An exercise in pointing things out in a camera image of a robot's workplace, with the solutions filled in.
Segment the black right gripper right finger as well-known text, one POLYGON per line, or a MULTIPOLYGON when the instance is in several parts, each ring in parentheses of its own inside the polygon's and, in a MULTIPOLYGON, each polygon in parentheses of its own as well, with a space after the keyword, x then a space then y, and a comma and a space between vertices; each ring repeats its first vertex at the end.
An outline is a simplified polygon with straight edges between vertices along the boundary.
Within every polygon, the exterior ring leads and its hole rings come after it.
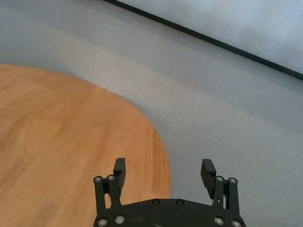
POLYGON ((232 212, 239 212, 238 180, 230 177, 224 179, 216 174, 210 159, 203 159, 200 172, 204 187, 207 189, 212 206, 232 212))

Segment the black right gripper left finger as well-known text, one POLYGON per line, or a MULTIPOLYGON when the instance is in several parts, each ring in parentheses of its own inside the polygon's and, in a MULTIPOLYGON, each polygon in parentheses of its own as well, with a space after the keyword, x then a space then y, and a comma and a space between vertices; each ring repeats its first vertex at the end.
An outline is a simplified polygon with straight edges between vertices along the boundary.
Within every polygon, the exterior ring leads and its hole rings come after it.
POLYGON ((106 178, 96 176, 93 179, 97 213, 102 213, 106 210, 106 194, 110 197, 110 207, 118 207, 122 205, 120 197, 125 183, 125 176, 125 158, 117 158, 111 175, 108 175, 106 178))

